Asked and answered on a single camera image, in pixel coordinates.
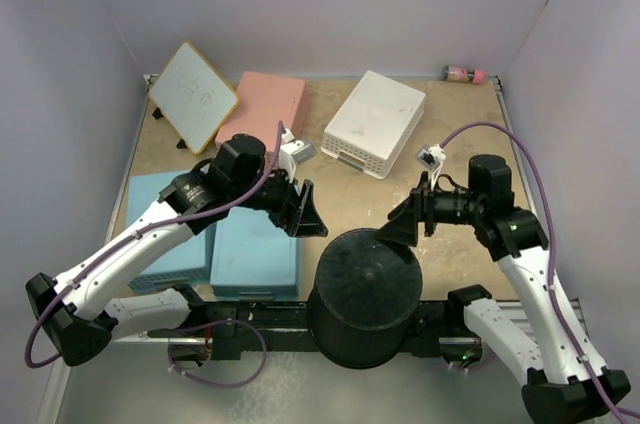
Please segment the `large black plastic bin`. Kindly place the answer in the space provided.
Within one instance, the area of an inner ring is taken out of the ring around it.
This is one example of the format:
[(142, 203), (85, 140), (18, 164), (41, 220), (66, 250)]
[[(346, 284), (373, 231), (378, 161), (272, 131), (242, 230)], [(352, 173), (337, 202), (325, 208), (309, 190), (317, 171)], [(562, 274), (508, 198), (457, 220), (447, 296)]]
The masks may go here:
[(416, 256), (376, 234), (360, 228), (333, 239), (321, 254), (307, 301), (314, 343), (345, 368), (370, 369), (392, 359), (420, 303)]

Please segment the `white plastic basket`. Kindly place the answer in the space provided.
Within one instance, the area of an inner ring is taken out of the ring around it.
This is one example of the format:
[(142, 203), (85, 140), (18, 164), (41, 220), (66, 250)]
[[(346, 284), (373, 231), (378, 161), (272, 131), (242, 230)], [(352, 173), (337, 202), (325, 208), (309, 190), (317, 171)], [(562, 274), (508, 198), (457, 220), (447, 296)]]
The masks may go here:
[(425, 99), (425, 92), (369, 70), (325, 127), (321, 151), (384, 179), (423, 116)]

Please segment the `pink plastic basket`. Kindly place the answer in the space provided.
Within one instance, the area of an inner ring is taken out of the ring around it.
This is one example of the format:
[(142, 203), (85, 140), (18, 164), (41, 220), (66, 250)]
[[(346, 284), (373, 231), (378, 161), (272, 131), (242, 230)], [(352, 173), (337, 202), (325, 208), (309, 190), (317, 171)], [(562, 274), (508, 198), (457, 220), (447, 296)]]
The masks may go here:
[(239, 103), (215, 136), (217, 148), (236, 134), (251, 135), (265, 145), (268, 164), (275, 149), (279, 121), (295, 137), (302, 135), (309, 108), (305, 80), (247, 71), (236, 93)]

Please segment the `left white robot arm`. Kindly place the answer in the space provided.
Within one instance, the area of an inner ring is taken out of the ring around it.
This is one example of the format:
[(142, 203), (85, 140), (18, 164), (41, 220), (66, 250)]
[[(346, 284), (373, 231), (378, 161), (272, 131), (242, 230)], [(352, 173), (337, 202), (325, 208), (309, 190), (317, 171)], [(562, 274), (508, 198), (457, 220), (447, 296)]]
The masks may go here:
[(172, 249), (198, 236), (236, 207), (263, 211), (294, 238), (325, 237), (316, 211), (314, 184), (297, 181), (299, 164), (314, 146), (280, 131), (272, 158), (256, 137), (237, 134), (212, 158), (175, 176), (143, 214), (91, 257), (55, 277), (38, 273), (25, 285), (37, 320), (24, 353), (28, 367), (38, 332), (73, 367), (101, 353), (112, 341), (148, 331), (194, 336), (207, 306), (188, 285), (142, 297), (119, 299), (118, 291)]

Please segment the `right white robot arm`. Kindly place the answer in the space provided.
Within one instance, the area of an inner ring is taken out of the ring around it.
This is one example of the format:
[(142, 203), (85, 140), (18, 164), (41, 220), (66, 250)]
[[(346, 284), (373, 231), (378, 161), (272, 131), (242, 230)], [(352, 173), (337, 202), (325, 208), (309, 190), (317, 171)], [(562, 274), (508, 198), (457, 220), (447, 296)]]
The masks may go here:
[(581, 423), (613, 410), (631, 390), (626, 374), (611, 369), (586, 335), (550, 265), (549, 240), (536, 215), (514, 203), (504, 158), (482, 154), (468, 165), (468, 183), (440, 186), (444, 153), (433, 147), (417, 160), (425, 167), (409, 196), (387, 216), (379, 240), (414, 247), (419, 227), (468, 225), (516, 291), (529, 333), (504, 316), (481, 286), (449, 293), (446, 327), (476, 334), (521, 386), (535, 423)]

